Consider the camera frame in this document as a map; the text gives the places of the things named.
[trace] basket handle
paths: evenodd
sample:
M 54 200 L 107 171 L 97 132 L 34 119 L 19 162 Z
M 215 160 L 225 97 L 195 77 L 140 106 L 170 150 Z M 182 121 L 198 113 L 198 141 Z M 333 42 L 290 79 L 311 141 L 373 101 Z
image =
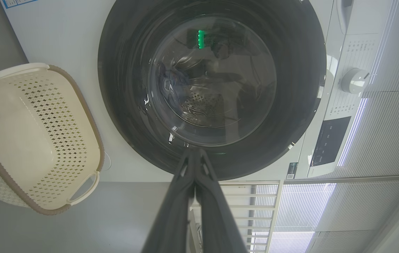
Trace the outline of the basket handle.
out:
M 76 205 L 79 202 L 81 202 L 82 200 L 85 200 L 88 196 L 90 196 L 90 194 L 96 189 L 96 186 L 98 186 L 99 183 L 99 171 L 95 171 L 95 173 L 90 174 L 87 176 L 87 178 L 84 180 L 84 182 L 82 182 L 82 184 L 79 185 L 79 187 L 76 189 L 76 191 L 74 191 L 73 195 L 79 190 L 79 188 L 85 183 L 85 181 L 87 181 L 91 176 L 95 176 L 95 182 L 92 184 L 92 186 L 90 186 L 90 189 L 88 189 L 88 191 L 86 191 L 84 194 L 82 194 L 80 197 L 78 197 L 75 200 L 70 200 L 71 197 L 69 197 L 66 202 L 70 205 Z
M 0 71 L 0 78 L 17 74 L 19 72 L 23 72 L 26 70 L 32 70 L 32 69 L 49 69 L 50 66 L 47 64 L 43 63 L 31 63 L 31 64 L 21 64 L 15 67 L 10 67 L 8 69 L 3 69 Z

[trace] washing machine door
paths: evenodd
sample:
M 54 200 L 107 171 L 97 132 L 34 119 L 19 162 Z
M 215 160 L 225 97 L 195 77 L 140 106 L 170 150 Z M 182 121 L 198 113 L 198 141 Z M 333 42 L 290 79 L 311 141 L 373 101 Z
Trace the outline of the washing machine door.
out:
M 123 138 L 170 173 L 185 149 L 202 147 L 220 180 L 264 168 L 299 140 L 325 69 L 307 0 L 118 0 L 98 53 Z

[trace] front-loading washing machine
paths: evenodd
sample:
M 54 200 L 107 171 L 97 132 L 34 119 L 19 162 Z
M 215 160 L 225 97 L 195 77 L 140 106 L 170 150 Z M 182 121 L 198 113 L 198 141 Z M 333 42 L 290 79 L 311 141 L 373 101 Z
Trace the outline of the front-loading washing machine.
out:
M 109 157 L 103 181 L 170 181 L 190 146 L 206 149 L 220 180 L 257 181 L 336 167 L 360 102 L 339 79 L 371 70 L 389 10 L 367 2 L 3 5 L 28 60 L 79 84 Z

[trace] white appliance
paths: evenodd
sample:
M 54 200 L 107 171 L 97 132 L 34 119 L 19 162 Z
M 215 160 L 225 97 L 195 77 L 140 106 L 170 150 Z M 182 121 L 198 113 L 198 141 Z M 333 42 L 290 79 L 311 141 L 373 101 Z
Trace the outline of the white appliance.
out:
M 57 65 L 78 83 L 96 120 L 108 155 L 101 180 L 171 181 L 172 174 L 152 165 L 127 144 L 112 123 L 101 97 L 97 69 L 98 46 L 114 2 L 2 0 L 29 62 Z M 354 68 L 371 72 L 391 1 L 310 2 L 323 29 L 327 51 L 326 82 L 318 94 L 321 96 L 318 110 L 306 133 L 291 145 L 283 157 L 256 173 L 235 180 L 265 181 L 320 176 L 332 172 L 342 154 L 344 157 L 347 152 L 349 145 L 345 148 L 345 143 L 348 139 L 350 142 L 351 138 L 348 137 L 353 134 L 351 128 L 361 93 L 344 92 L 340 82 Z

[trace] white basket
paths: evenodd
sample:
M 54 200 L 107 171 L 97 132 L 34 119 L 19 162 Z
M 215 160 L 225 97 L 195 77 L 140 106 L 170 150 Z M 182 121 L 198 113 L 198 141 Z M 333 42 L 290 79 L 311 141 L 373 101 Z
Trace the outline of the white basket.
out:
M 46 64 L 0 71 L 0 200 L 53 215 L 96 188 L 103 146 L 74 80 Z M 71 200 L 95 177 L 90 189 Z

